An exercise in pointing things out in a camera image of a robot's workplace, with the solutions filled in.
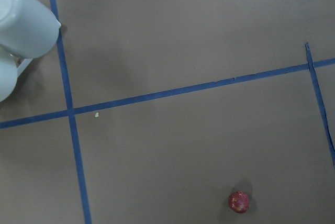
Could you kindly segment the red strawberry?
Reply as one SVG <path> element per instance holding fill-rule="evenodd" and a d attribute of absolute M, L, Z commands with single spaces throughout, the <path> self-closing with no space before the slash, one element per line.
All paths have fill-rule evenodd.
<path fill-rule="evenodd" d="M 228 205 L 232 211 L 243 214 L 249 210 L 249 196 L 243 191 L 233 192 L 228 198 Z"/>

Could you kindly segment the white cup drying rack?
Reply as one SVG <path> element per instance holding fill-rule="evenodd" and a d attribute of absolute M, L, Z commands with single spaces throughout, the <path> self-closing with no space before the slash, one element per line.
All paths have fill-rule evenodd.
<path fill-rule="evenodd" d="M 13 54 L 11 54 L 11 57 L 14 59 L 16 63 L 18 72 L 23 72 L 27 68 L 27 66 L 32 62 L 32 59 L 24 59 L 24 58 L 15 56 Z"/>

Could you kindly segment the pale blue cup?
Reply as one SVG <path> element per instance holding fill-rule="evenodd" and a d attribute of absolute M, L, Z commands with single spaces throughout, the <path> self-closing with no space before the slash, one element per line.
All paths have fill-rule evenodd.
<path fill-rule="evenodd" d="M 21 58 L 47 54 L 56 44 L 60 22 L 38 0 L 1 0 L 1 47 Z"/>

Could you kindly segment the grey cup on rack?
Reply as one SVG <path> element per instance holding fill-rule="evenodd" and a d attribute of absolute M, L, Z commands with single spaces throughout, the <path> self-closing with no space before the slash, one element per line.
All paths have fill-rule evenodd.
<path fill-rule="evenodd" d="M 17 66 L 14 58 L 1 48 L 1 102 L 15 89 L 17 83 Z"/>

